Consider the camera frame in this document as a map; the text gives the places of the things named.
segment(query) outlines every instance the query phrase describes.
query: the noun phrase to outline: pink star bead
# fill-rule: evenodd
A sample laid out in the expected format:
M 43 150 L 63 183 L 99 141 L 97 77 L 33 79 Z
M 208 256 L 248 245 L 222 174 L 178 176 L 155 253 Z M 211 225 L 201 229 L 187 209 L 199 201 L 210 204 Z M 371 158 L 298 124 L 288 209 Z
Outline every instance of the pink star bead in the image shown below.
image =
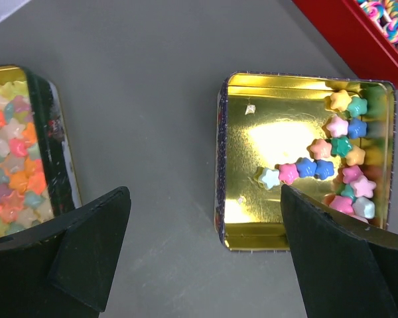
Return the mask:
M 332 151 L 332 144 L 326 142 L 324 139 L 318 139 L 311 147 L 311 152 L 314 154 L 315 160 L 322 158 L 329 158 L 330 152 Z
M 330 131 L 332 137 L 338 138 L 346 136 L 348 134 L 348 122 L 339 116 L 334 115 L 330 123 L 327 125 L 327 129 Z
M 373 197 L 373 190 L 376 188 L 376 183 L 369 181 L 365 176 L 360 176 L 356 181 L 351 182 L 351 187 L 354 190 L 356 197 Z
M 279 180 L 291 185 L 297 178 L 299 173 L 295 164 L 281 164 L 279 166 Z
M 359 166 L 352 166 L 349 168 L 344 168 L 342 170 L 342 174 L 344 175 L 343 182 L 345 184 L 351 183 L 352 181 L 356 181 L 359 177 L 363 175 Z
M 340 195 L 337 195 L 334 197 L 331 204 L 329 204 L 329 207 L 345 214 L 354 214 L 354 209 L 352 209 L 352 199 L 350 197 L 341 197 Z

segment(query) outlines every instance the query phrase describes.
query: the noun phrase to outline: yellow star bead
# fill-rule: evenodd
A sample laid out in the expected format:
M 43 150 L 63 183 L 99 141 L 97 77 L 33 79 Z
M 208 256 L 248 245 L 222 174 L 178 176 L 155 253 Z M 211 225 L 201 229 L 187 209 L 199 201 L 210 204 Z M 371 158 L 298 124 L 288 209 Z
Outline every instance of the yellow star bead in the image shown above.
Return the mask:
M 364 163 L 364 157 L 365 157 L 365 150 L 362 150 L 360 147 L 354 145 L 352 147 L 352 150 L 348 152 L 346 155 L 346 164 L 349 166 L 354 166 L 354 165 L 361 165 Z
M 330 96 L 330 100 L 332 101 L 330 104 L 331 109 L 345 111 L 351 103 L 352 98 L 348 95 L 348 92 L 345 89 L 341 89 L 338 93 L 333 93 Z

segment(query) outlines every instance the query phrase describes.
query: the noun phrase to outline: blue star bead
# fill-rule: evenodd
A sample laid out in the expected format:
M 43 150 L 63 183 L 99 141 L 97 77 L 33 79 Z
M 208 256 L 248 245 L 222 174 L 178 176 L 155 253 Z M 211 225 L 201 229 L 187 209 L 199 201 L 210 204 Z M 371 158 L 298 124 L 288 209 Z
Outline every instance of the blue star bead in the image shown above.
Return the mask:
M 302 158 L 296 165 L 300 178 L 313 177 L 316 174 L 317 164 L 308 158 Z
M 367 113 L 367 99 L 354 96 L 351 103 L 346 108 L 351 117 L 358 117 Z
M 348 125 L 348 137 L 351 139 L 365 137 L 367 134 L 367 123 L 353 118 Z
M 317 160 L 316 177 L 320 180 L 325 180 L 334 175 L 333 162 L 325 160 Z
M 349 184 L 345 185 L 345 188 L 342 190 L 340 193 L 342 197 L 350 197 L 352 202 L 355 202 L 357 197 L 354 195 L 354 189 L 352 189 L 352 186 Z

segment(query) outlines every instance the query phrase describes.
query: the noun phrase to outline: peach star bead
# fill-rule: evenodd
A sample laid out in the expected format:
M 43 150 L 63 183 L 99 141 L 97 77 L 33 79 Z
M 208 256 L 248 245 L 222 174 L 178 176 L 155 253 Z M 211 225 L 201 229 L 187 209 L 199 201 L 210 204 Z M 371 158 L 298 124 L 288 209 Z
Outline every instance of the peach star bead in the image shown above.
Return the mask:
M 330 123 L 327 125 L 327 129 L 330 131 L 332 137 L 338 138 L 346 136 L 348 134 L 348 122 L 339 116 L 334 115 Z
M 364 163 L 365 150 L 359 146 L 353 145 L 352 150 L 345 156 L 346 164 L 349 166 L 360 165 Z
M 320 160 L 322 158 L 329 158 L 332 151 L 332 144 L 326 142 L 324 139 L 318 139 L 311 147 L 311 152 L 314 154 L 314 159 Z
M 330 104 L 331 109 L 345 111 L 351 103 L 352 98 L 348 95 L 348 92 L 345 89 L 341 89 L 339 92 L 333 93 L 330 96 L 330 100 L 332 101 Z

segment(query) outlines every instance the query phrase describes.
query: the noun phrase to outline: light blue star bead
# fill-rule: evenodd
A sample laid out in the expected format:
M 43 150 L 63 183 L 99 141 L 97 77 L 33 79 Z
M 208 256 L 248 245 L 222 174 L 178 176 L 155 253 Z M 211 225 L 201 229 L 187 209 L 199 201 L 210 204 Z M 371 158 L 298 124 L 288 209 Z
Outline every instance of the light blue star bead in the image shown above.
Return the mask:
M 280 184 L 279 174 L 280 172 L 278 170 L 264 168 L 263 173 L 258 177 L 258 182 L 261 183 L 266 190 L 270 190 L 272 187 Z

